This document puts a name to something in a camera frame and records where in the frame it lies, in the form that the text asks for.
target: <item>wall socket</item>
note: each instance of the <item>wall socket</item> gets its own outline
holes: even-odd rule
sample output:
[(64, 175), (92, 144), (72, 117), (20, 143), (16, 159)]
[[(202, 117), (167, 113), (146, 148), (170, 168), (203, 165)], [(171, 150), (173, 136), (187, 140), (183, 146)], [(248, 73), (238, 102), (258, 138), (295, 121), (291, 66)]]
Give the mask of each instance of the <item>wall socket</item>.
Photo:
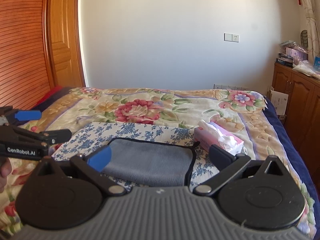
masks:
[(225, 33), (224, 34), (224, 40), (225, 41), (239, 42), (239, 34)]
[(233, 34), (232, 35), (232, 41), (233, 42), (239, 42), (239, 35), (238, 34)]

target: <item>pink tissue box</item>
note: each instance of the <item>pink tissue box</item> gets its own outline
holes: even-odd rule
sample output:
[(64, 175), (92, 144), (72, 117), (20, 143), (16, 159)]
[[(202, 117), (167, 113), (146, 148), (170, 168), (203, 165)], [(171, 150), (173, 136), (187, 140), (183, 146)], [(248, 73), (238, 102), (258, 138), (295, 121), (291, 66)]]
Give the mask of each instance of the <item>pink tissue box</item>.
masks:
[(209, 122), (210, 125), (214, 126), (215, 128), (219, 129), (219, 131), (223, 134), (223, 135), (231, 135), (237, 142), (237, 145), (233, 148), (228, 147), (228, 145), (222, 144), (220, 142), (218, 142), (217, 138), (213, 137), (213, 135), (211, 133), (209, 133), (206, 130), (203, 130), (201, 127), (196, 127), (194, 134), (193, 134), (193, 138), (194, 140), (197, 142), (200, 142), (200, 146), (206, 150), (207, 152), (209, 152), (209, 148), (212, 144), (216, 144), (219, 147), (221, 147), (222, 149), (226, 150), (228, 153), (232, 154), (232, 155), (236, 155), (238, 153), (240, 153), (242, 151), (242, 147), (243, 147), (243, 140), (239, 139), (237, 136), (234, 136), (232, 133), (228, 132), (227, 130), (223, 129), (222, 127), (218, 126), (216, 123), (214, 122)]

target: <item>wooden door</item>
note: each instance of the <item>wooden door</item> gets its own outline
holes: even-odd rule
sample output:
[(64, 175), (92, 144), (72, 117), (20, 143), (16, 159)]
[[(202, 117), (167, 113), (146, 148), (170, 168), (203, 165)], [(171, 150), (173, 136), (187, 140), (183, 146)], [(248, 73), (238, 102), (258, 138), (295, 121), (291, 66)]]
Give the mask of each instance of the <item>wooden door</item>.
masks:
[(82, 66), (77, 54), (75, 0), (50, 0), (48, 11), (51, 59), (56, 84), (72, 87), (84, 86)]
[(306, 124), (315, 85), (292, 73), (289, 86), (287, 119), (284, 124), (294, 147), (298, 150), (302, 141), (302, 131)]
[(299, 148), (299, 153), (309, 169), (311, 176), (320, 176), (320, 87), (316, 87), (311, 100), (311, 107), (307, 114), (304, 138)]
[(46, 0), (0, 0), (0, 106), (30, 109), (53, 88), (44, 55)]
[(282, 67), (275, 65), (273, 72), (272, 86), (275, 91), (288, 94), (291, 72)]

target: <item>white tissue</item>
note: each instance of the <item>white tissue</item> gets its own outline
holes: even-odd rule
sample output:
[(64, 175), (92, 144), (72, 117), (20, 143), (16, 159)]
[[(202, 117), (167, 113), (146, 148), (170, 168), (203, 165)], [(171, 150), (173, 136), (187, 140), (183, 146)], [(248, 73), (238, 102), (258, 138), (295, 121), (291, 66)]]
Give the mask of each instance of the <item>white tissue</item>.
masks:
[(203, 130), (208, 131), (212, 136), (214, 136), (219, 144), (228, 151), (233, 149), (237, 145), (237, 141), (231, 135), (223, 135), (217, 128), (213, 125), (206, 123), (204, 120), (200, 120), (198, 123), (199, 127)]

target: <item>light switch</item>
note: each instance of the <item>light switch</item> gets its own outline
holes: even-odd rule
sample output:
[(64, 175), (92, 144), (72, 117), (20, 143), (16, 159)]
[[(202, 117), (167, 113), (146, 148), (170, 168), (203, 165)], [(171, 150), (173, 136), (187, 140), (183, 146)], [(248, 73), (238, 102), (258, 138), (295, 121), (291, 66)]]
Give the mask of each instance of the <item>light switch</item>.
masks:
[(225, 40), (225, 41), (232, 41), (232, 34), (230, 34), (230, 33), (225, 33), (225, 34), (224, 34), (224, 40)]

